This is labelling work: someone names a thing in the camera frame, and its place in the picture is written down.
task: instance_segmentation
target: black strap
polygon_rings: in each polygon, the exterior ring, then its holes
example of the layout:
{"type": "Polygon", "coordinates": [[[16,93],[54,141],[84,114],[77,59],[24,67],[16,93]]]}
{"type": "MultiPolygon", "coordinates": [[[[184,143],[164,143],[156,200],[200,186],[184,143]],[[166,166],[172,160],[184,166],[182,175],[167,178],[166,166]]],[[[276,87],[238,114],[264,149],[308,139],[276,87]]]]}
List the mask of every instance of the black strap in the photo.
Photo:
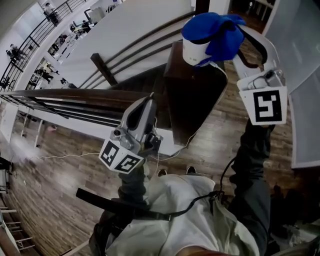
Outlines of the black strap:
{"type": "Polygon", "coordinates": [[[107,210],[116,215],[123,215],[123,216],[126,216],[127,218],[131,216],[132,220],[171,221],[173,218],[176,218],[188,212],[194,206],[196,201],[203,198],[207,198],[207,197],[211,197],[211,198],[215,197],[218,193],[219,191],[212,191],[209,194],[199,196],[191,201],[187,209],[182,211],[172,212],[172,213],[166,213],[166,214],[156,212],[156,211],[144,210],[123,202],[109,200],[104,197],[98,196],[96,194],[90,193],[81,188],[78,188],[76,192],[76,197],[86,201],[91,205],[107,210]]]}

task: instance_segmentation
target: white cable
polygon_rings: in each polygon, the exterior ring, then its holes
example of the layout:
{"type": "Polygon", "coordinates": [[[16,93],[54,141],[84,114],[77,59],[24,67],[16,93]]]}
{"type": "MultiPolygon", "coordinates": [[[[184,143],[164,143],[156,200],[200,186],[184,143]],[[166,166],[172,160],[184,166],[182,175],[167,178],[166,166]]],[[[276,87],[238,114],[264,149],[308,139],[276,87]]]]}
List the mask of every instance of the white cable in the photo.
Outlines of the white cable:
{"type": "Polygon", "coordinates": [[[158,152],[158,161],[156,162],[155,174],[157,173],[158,167],[159,167],[159,155],[160,155],[160,153],[158,152]]]}
{"type": "Polygon", "coordinates": [[[154,130],[157,131],[157,123],[158,123],[158,119],[157,117],[155,117],[155,122],[154,122],[154,130]]]}
{"type": "Polygon", "coordinates": [[[220,70],[222,73],[224,73],[225,75],[225,78],[226,78],[226,83],[228,83],[228,76],[227,76],[227,73],[221,68],[219,67],[215,62],[211,61],[210,62],[210,65],[218,70],[220,70]]]}
{"type": "Polygon", "coordinates": [[[49,159],[49,158],[66,158],[66,157],[83,157],[83,156],[86,156],[86,155],[98,155],[100,153],[86,153],[86,154],[81,154],[81,155],[76,155],[76,154],[67,154],[65,156],[56,156],[56,155],[53,155],[53,156],[41,156],[41,157],[37,157],[37,159],[41,159],[41,158],[45,158],[45,159],[49,159]]]}
{"type": "Polygon", "coordinates": [[[158,158],[155,158],[155,157],[153,157],[152,155],[151,155],[151,157],[152,157],[153,159],[156,159],[156,160],[158,161],[158,164],[159,164],[159,161],[165,161],[165,160],[169,160],[169,159],[171,159],[171,158],[175,158],[177,155],[180,154],[181,150],[185,149],[185,148],[188,146],[190,139],[197,134],[197,132],[199,131],[200,128],[201,128],[201,127],[199,127],[198,130],[196,130],[196,132],[189,137],[189,139],[188,139],[188,141],[186,142],[185,146],[182,147],[182,148],[178,151],[178,153],[177,153],[176,155],[170,156],[170,157],[165,158],[165,159],[159,159],[159,152],[158,152],[158,158]]]}

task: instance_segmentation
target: wooden railing post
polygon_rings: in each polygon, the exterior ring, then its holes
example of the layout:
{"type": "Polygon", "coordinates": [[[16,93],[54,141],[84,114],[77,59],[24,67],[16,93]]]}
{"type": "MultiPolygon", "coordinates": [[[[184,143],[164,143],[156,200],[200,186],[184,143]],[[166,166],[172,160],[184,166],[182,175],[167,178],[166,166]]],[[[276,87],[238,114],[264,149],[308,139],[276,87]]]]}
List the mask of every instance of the wooden railing post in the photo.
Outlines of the wooden railing post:
{"type": "Polygon", "coordinates": [[[92,62],[96,66],[96,68],[100,71],[103,77],[108,81],[111,86],[117,85],[118,82],[115,77],[111,74],[107,65],[104,64],[104,61],[101,59],[99,53],[94,53],[91,55],[92,62]]]}

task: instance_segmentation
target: white cup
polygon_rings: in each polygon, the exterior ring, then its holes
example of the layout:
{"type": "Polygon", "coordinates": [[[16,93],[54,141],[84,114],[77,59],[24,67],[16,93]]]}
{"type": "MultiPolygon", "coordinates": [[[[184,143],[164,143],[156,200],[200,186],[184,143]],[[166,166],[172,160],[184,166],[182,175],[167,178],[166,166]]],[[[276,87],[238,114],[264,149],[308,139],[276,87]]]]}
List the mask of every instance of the white cup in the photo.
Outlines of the white cup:
{"type": "Polygon", "coordinates": [[[210,42],[204,44],[195,44],[183,38],[182,43],[182,57],[186,63],[195,66],[201,61],[210,57],[210,55],[206,54],[206,49],[210,42]]]}

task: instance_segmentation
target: people standing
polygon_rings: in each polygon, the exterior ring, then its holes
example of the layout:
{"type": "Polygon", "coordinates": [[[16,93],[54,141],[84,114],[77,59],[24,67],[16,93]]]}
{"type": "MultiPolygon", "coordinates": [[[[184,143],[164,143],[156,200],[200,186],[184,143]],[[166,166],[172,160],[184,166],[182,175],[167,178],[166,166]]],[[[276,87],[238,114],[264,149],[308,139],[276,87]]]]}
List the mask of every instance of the people standing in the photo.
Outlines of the people standing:
{"type": "Polygon", "coordinates": [[[86,33],[89,33],[89,31],[91,30],[91,28],[89,27],[89,23],[87,21],[85,21],[85,20],[82,21],[81,28],[86,33]]]}
{"type": "Polygon", "coordinates": [[[55,68],[54,68],[49,62],[47,62],[47,63],[44,65],[44,69],[45,69],[46,71],[48,71],[48,69],[49,69],[51,72],[56,73],[56,74],[59,75],[58,70],[55,70],[55,71],[54,71],[55,68]]]}
{"type": "Polygon", "coordinates": [[[45,4],[44,10],[45,10],[44,13],[46,14],[48,20],[51,21],[52,24],[56,27],[58,25],[59,21],[58,21],[57,14],[55,12],[55,8],[53,8],[51,6],[51,4],[49,2],[47,2],[45,4]]]}
{"type": "Polygon", "coordinates": [[[15,51],[17,54],[19,54],[20,56],[21,55],[24,55],[24,56],[27,56],[27,54],[25,52],[23,52],[22,50],[19,49],[18,46],[14,45],[13,43],[10,45],[10,48],[11,48],[11,51],[13,53],[13,51],[15,51]]]}
{"type": "Polygon", "coordinates": [[[53,50],[55,50],[56,52],[59,51],[59,47],[58,45],[54,42],[51,47],[53,48],[53,50]]]}
{"type": "Polygon", "coordinates": [[[6,55],[8,55],[8,56],[10,57],[11,61],[12,61],[13,63],[16,63],[16,61],[18,60],[18,59],[16,58],[16,56],[15,56],[11,51],[9,51],[9,50],[6,50],[5,52],[6,52],[6,55]]]}
{"type": "Polygon", "coordinates": [[[16,49],[12,49],[11,52],[18,61],[25,58],[23,55],[20,55],[16,49]]]}
{"type": "Polygon", "coordinates": [[[48,84],[50,84],[50,82],[54,78],[52,75],[49,75],[49,73],[42,68],[37,69],[35,72],[37,74],[41,75],[43,77],[43,79],[47,80],[48,84]]]}

